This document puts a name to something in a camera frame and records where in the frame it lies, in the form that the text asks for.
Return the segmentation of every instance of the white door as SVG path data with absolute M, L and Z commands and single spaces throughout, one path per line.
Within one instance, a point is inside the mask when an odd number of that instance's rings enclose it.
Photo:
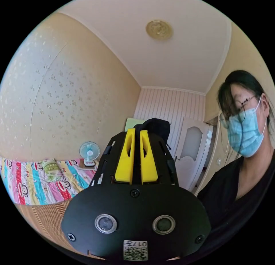
M 192 191 L 203 170 L 213 126 L 184 117 L 175 154 L 179 186 Z

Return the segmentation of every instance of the yellow bracket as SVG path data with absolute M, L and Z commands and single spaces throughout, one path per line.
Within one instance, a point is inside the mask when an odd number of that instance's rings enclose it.
M 115 180 L 132 184 L 135 155 L 135 128 L 128 129 L 121 151 Z
M 158 180 L 158 173 L 147 130 L 140 131 L 140 162 L 142 184 L 146 182 L 156 182 Z

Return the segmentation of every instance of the colorful bedspread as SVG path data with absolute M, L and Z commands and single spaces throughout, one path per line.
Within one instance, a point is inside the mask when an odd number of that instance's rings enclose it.
M 89 186 L 95 171 L 77 169 L 79 161 L 57 161 L 63 179 L 55 183 L 45 181 L 40 163 L 17 162 L 0 157 L 0 174 L 14 203 L 30 206 L 54 204 L 73 198 Z

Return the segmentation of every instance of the surgical mask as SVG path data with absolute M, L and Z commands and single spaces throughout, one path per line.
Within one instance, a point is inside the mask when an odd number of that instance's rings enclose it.
M 261 98 L 256 108 L 242 111 L 238 115 L 229 118 L 228 141 L 233 150 L 244 157 L 253 156 L 259 149 L 264 131 L 261 134 L 258 127 L 256 110 L 259 107 Z

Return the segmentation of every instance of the round ceiling lamp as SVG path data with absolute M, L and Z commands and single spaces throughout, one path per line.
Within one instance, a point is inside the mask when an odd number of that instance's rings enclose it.
M 157 40 L 169 39 L 173 34 L 172 27 L 165 21 L 153 20 L 146 25 L 147 34 Z

